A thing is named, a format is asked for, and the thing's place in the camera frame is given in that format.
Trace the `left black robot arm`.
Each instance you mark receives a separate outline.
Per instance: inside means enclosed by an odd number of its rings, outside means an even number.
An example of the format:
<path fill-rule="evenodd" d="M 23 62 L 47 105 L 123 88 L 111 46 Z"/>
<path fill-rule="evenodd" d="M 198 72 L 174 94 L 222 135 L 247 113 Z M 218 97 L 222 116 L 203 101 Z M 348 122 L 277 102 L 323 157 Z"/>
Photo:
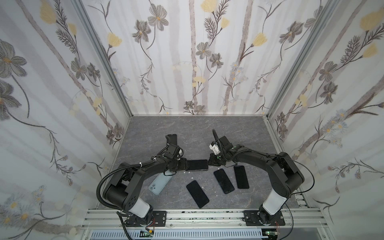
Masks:
<path fill-rule="evenodd" d="M 141 225 L 149 225 L 153 219 L 153 207 L 140 198 L 144 181 L 154 175 L 185 170 L 187 160 L 184 150 L 168 144 L 151 160 L 139 164 L 121 164 L 98 183 L 96 196 L 105 207 L 115 209 L 124 218 L 133 214 Z"/>

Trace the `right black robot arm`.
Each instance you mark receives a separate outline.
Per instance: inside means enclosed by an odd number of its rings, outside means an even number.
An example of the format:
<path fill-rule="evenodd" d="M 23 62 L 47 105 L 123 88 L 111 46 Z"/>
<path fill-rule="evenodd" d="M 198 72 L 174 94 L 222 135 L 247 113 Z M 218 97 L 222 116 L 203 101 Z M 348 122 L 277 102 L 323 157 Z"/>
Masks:
<path fill-rule="evenodd" d="M 282 206 L 304 182 L 305 177 L 299 170 L 298 162 L 287 153 L 262 153 L 243 145 L 233 145 L 227 137 L 214 135 L 215 140 L 209 145 L 213 153 L 209 159 L 211 166 L 224 166 L 227 162 L 244 163 L 267 172 L 272 190 L 259 207 L 258 222 L 269 225 L 276 221 Z"/>

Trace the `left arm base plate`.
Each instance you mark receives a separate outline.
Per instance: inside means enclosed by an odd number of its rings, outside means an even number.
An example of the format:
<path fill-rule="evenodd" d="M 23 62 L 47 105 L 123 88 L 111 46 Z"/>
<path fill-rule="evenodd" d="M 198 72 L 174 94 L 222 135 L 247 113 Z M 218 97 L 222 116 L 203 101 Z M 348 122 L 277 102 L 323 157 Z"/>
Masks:
<path fill-rule="evenodd" d="M 123 217 L 126 227 L 164 227 L 166 219 L 166 211 L 150 211 L 144 218 L 136 215 Z"/>

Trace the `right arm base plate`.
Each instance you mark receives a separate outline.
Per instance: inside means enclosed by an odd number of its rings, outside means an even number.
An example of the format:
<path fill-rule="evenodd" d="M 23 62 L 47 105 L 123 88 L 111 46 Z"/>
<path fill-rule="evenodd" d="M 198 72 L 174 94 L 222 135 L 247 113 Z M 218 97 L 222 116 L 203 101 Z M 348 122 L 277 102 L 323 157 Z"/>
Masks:
<path fill-rule="evenodd" d="M 285 226 L 285 220 L 282 212 L 279 211 L 275 215 L 270 215 L 266 211 L 244 211 L 243 221 L 247 226 L 265 226 L 277 227 Z"/>

